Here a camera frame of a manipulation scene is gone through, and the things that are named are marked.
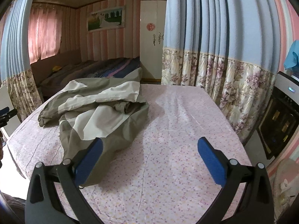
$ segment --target white wardrobe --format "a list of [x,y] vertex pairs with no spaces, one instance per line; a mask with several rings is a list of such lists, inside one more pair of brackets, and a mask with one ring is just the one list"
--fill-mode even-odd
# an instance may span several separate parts
[[140,61],[144,81],[161,80],[165,13],[166,1],[141,1]]

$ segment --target appliance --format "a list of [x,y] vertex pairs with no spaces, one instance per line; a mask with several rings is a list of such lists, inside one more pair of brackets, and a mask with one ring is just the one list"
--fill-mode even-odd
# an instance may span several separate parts
[[245,145],[252,164],[269,165],[292,142],[298,125],[299,81],[280,71],[266,113]]

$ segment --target metal pivot bolt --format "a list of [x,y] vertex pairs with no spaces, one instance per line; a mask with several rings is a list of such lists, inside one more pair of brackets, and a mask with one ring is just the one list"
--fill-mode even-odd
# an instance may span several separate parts
[[35,166],[38,167],[38,168],[40,168],[42,166],[42,162],[39,161]]
[[231,160],[229,160],[229,163],[230,163],[231,165],[237,165],[237,164],[238,164],[238,161],[235,160],[235,159],[231,159]]
[[69,165],[70,163],[71,163],[71,160],[69,158],[64,159],[62,162],[63,165]]
[[259,163],[258,163],[258,167],[259,167],[260,169],[263,169],[263,168],[265,167],[265,165],[262,164],[261,162],[259,162]]

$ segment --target picture frame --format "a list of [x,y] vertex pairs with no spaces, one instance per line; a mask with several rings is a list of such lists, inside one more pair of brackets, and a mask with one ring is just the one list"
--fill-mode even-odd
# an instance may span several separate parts
[[88,32],[125,27],[125,6],[106,8],[92,12],[87,17]]

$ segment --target blue towel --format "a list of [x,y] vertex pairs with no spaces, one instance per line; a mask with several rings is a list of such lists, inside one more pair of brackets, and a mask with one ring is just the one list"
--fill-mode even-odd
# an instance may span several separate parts
[[294,66],[298,66],[298,55],[299,55],[299,40],[295,40],[289,50],[289,53],[284,61],[284,68],[289,69]]

